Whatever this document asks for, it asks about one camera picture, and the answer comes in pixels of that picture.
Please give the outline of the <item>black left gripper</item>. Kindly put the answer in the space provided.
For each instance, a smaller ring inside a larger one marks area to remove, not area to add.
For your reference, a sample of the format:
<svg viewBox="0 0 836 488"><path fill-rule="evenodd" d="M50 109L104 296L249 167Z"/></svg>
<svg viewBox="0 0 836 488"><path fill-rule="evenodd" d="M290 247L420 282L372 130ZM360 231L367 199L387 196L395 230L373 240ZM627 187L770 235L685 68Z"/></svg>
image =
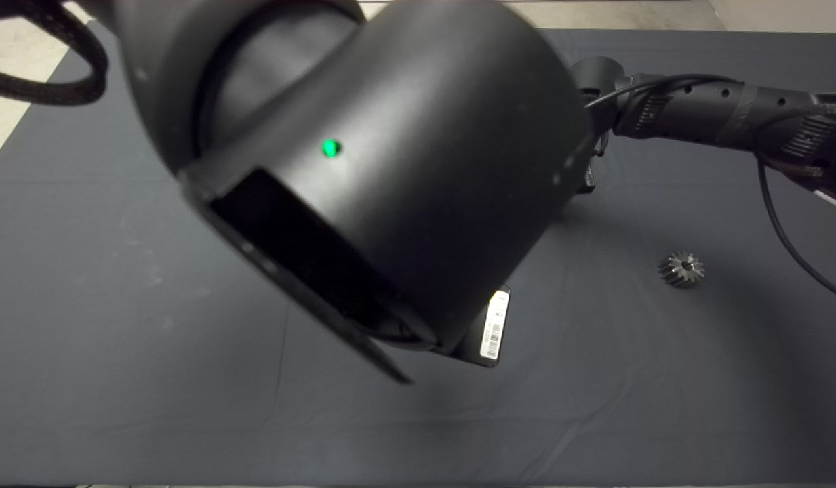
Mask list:
<svg viewBox="0 0 836 488"><path fill-rule="evenodd" d="M435 353L477 367L496 367L500 361L511 294L513 291L508 285L501 285L485 308L465 327L461 340L448 350L437 348Z"/></svg>

